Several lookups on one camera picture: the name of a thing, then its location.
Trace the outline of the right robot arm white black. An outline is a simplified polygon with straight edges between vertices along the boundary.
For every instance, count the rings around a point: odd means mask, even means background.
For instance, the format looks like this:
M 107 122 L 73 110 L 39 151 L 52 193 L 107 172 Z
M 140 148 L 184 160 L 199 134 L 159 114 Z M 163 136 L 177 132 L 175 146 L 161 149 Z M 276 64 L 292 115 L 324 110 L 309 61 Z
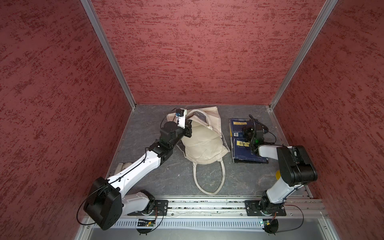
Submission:
M 253 154 L 279 163 L 280 178 L 263 193 L 259 202 L 258 210 L 265 216 L 275 214 L 293 192 L 318 179 L 318 172 L 303 146 L 287 147 L 266 142 L 264 134 L 269 132 L 265 125 L 258 122 L 243 128 L 243 135 Z

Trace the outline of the cream canvas tote bag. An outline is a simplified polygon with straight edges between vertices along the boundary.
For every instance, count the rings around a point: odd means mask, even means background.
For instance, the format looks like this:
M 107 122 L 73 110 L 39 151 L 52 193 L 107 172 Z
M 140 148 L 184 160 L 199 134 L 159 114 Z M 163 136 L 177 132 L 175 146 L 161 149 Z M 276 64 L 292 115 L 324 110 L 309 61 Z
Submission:
M 169 113 L 167 120 L 177 123 L 175 113 Z M 192 136 L 184 137 L 177 144 L 184 157 L 193 163 L 193 176 L 198 189 L 209 196 L 214 196 L 222 189 L 226 179 L 223 157 L 230 152 L 222 132 L 222 119 L 217 107 L 187 110 L 187 120 L 192 120 Z M 197 166 L 218 162 L 221 165 L 222 179 L 214 192 L 204 190 L 198 183 Z

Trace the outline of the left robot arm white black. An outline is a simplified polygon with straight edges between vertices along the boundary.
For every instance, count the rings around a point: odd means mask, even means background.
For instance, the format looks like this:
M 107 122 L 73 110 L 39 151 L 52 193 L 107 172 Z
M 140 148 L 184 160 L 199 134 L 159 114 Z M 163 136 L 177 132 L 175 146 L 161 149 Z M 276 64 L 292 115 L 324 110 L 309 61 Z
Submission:
M 128 195 L 128 191 L 152 170 L 162 165 L 173 154 L 174 147 L 183 137 L 192 136 L 192 120 L 184 127 L 167 122 L 161 128 L 161 137 L 146 148 L 145 154 L 118 174 L 93 182 L 89 195 L 80 207 L 102 230 L 111 228 L 122 215 L 149 211 L 155 198 L 147 191 Z

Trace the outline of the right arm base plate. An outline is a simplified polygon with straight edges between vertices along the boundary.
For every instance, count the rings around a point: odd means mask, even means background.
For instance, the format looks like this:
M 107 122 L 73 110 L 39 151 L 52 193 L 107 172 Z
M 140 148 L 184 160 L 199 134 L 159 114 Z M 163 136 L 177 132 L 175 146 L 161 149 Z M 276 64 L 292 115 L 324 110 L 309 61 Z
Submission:
M 247 216 L 258 217 L 285 217 L 286 210 L 282 203 L 273 204 L 265 200 L 261 201 L 245 201 L 245 209 Z

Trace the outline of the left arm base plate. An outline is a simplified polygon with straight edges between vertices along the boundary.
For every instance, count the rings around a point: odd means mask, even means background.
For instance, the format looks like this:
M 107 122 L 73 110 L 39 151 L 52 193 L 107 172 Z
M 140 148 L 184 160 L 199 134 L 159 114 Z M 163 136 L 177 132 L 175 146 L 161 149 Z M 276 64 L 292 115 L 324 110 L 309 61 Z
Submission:
M 144 216 L 144 217 L 156 217 L 156 216 L 166 216 L 168 212 L 168 200 L 154 200 L 150 207 L 146 208 L 141 212 L 133 212 L 128 214 L 128 216 Z

